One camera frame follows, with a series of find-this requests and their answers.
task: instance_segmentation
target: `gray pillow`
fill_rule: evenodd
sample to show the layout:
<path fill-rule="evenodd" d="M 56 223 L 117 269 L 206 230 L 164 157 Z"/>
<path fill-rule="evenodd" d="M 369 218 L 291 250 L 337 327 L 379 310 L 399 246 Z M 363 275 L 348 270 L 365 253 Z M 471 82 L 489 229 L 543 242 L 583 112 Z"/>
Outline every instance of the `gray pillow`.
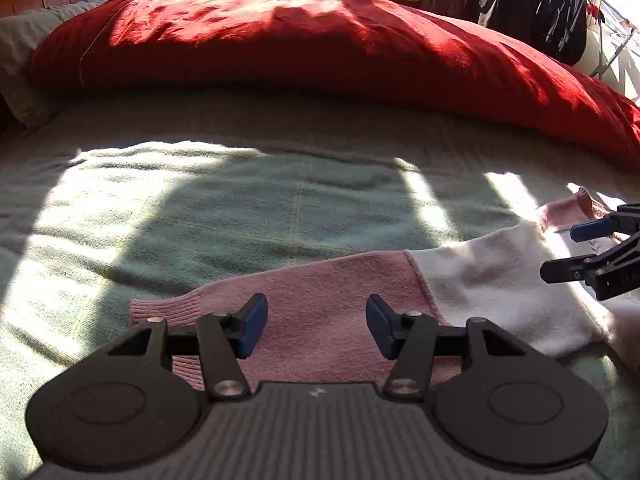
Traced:
<path fill-rule="evenodd" d="M 38 45 L 61 23 L 107 0 L 32 10 L 0 20 L 0 92 L 11 112 L 28 129 L 47 123 L 65 102 L 66 95 L 33 87 L 23 75 Z"/>

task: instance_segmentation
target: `white wall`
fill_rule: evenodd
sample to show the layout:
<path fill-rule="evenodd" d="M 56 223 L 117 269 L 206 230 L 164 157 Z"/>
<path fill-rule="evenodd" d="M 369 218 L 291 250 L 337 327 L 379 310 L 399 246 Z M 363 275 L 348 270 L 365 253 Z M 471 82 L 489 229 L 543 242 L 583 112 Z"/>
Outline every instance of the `white wall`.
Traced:
<path fill-rule="evenodd" d="M 574 65 L 576 70 L 586 75 L 591 74 L 598 65 L 599 44 L 599 34 L 594 30 L 588 30 L 587 47 L 584 49 L 584 54 L 582 54 L 580 61 Z M 604 59 L 609 60 L 613 57 L 616 46 L 606 36 L 603 38 L 603 44 Z M 602 80 L 616 92 L 640 105 L 640 56 L 637 56 L 629 49 L 623 49 L 620 56 L 604 73 Z"/>

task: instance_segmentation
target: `rolled red bedding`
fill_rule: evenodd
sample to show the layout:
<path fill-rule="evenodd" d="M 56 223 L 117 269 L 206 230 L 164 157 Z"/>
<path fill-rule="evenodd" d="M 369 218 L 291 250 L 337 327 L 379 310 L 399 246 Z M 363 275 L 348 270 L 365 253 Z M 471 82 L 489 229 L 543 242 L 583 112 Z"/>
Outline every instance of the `rolled red bedding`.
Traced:
<path fill-rule="evenodd" d="M 56 88 L 246 82 L 421 105 L 640 170 L 630 100 L 498 32 L 386 0 L 110 0 L 60 25 L 28 72 Z"/>

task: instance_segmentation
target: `silver bolt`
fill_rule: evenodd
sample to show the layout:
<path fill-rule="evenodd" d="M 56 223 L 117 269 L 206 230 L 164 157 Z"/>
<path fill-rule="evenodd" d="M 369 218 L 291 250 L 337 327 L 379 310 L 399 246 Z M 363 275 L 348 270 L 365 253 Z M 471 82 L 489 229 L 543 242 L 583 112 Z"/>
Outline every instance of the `silver bolt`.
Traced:
<path fill-rule="evenodd" d="M 418 383 L 413 379 L 394 379 L 389 389 L 396 395 L 411 395 L 420 391 Z"/>
<path fill-rule="evenodd" d="M 220 381 L 213 387 L 213 391 L 215 391 L 219 396 L 237 397 L 244 392 L 244 386 L 242 386 L 238 381 Z"/>

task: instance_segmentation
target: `ribbed gray surface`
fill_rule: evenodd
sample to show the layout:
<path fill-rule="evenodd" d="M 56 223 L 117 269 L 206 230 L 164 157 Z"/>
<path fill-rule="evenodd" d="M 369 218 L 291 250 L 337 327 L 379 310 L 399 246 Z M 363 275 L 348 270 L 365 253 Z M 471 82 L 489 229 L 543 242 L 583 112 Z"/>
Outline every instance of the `ribbed gray surface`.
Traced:
<path fill-rule="evenodd" d="M 451 449 L 422 411 L 371 384 L 265 384 L 213 409 L 157 463 L 114 474 L 45 464 L 33 480 L 602 480 L 588 466 L 544 476 L 495 472 Z"/>

